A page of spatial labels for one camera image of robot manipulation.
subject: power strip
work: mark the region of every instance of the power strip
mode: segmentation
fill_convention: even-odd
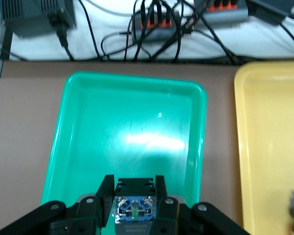
[[[202,0],[194,0],[195,7],[202,4]],[[248,19],[248,7],[245,0],[215,0],[207,8],[204,18],[213,28],[232,27]],[[197,21],[198,28],[206,28],[202,20]]]
[[[179,12],[174,13],[178,22],[180,22]],[[145,20],[142,19],[140,13],[135,14],[135,23],[132,24],[132,39],[133,43],[136,43],[141,39],[142,30],[144,28]],[[143,42],[163,42],[170,39],[176,32],[177,26],[173,19],[173,16],[166,18],[165,14],[160,16],[157,13],[153,13],[147,21],[146,30],[144,35],[148,34],[159,22],[159,26],[155,28],[148,36],[143,39]]]

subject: screw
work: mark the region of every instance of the screw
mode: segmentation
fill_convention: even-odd
[[[207,211],[207,207],[205,205],[198,205],[198,210],[205,212]]]
[[[86,203],[93,203],[93,198],[88,198],[88,199],[86,200]]]
[[[59,209],[59,205],[58,204],[54,204],[50,207],[50,210],[56,210],[56,209]]]
[[[173,201],[172,198],[167,198],[167,199],[165,200],[165,203],[166,203],[166,204],[173,204],[174,201]]]

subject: yellow plastic tray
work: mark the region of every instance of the yellow plastic tray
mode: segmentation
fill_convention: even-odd
[[[259,62],[235,76],[244,227],[289,235],[294,220],[294,62]]]

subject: green plastic tray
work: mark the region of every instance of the green plastic tray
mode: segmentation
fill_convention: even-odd
[[[78,72],[64,85],[41,203],[73,205],[106,174],[164,175],[199,201],[206,93],[194,82]]]

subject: black power adapter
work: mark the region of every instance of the black power adapter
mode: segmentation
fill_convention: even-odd
[[[158,3],[156,6],[157,12],[151,6],[146,14],[143,3],[140,12],[133,16],[133,43],[142,38],[144,42],[162,42],[175,35],[178,27],[176,23],[180,24],[181,20],[179,12],[162,12],[161,5]]]
[[[279,25],[289,16],[294,0],[247,0],[249,15],[269,24]]]
[[[76,25],[73,0],[0,0],[2,23],[19,37],[54,32],[53,24]]]

